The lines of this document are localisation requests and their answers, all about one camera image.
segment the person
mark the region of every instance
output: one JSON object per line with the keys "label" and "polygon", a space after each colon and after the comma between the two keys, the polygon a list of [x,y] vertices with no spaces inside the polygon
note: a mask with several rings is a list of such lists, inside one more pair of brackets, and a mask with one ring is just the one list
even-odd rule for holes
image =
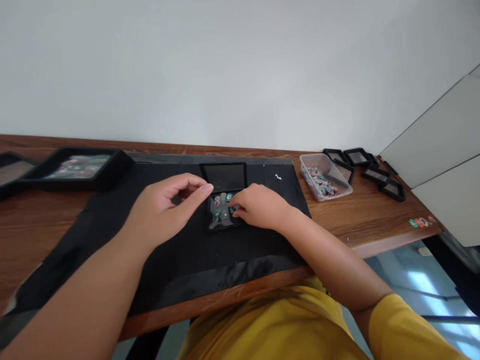
{"label": "person", "polygon": [[[212,190],[192,174],[147,186],[118,234],[51,297],[1,360],[110,359],[147,257],[185,226]],[[252,184],[229,205],[239,205],[233,216],[282,234],[317,278],[198,317],[180,359],[366,359],[340,304],[375,359],[465,358],[344,243],[276,192]]]}

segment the black cloth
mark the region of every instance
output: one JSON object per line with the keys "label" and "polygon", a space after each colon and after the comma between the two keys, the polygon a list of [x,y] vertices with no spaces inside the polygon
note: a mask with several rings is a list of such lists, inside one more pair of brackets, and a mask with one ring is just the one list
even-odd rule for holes
{"label": "black cloth", "polygon": [[[145,186],[187,172],[201,176],[195,164],[137,163],[114,189],[94,196],[43,264],[19,288],[17,306],[7,316],[41,308],[75,270],[115,236]],[[249,185],[264,184],[310,216],[293,165],[247,165],[247,180]],[[305,265],[289,242],[272,230],[245,224],[206,233],[205,206],[206,202],[183,230],[147,259],[129,316]]]}

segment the white cabinet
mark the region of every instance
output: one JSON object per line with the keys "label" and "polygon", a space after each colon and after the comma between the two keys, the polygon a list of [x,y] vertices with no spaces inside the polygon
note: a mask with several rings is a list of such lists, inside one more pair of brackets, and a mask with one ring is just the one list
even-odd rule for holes
{"label": "white cabinet", "polygon": [[478,154],[480,78],[467,75],[381,156],[413,189]]}
{"label": "white cabinet", "polygon": [[480,245],[480,155],[412,191],[460,244]]}

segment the forearm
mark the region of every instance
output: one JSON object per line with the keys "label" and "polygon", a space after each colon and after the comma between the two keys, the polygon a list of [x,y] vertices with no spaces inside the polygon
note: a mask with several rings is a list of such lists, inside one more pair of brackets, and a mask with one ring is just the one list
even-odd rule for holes
{"label": "forearm", "polygon": [[279,229],[331,296],[351,312],[375,306],[390,287],[348,246],[299,210]]}
{"label": "forearm", "polygon": [[55,293],[1,359],[110,359],[149,254],[113,238]]}

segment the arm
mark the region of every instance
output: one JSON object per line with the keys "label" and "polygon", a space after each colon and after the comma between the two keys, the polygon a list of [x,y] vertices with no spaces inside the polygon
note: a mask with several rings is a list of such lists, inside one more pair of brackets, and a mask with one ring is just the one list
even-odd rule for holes
{"label": "arm", "polygon": [[310,265],[331,296],[350,310],[363,337],[369,342],[372,310],[393,291],[365,261],[263,185],[252,184],[236,194],[229,205],[240,206],[234,217],[282,234]]}
{"label": "arm", "polygon": [[[212,190],[191,174],[147,186],[119,233],[52,296],[1,360],[110,359],[148,256],[185,226]],[[177,194],[182,203],[175,206]]]}

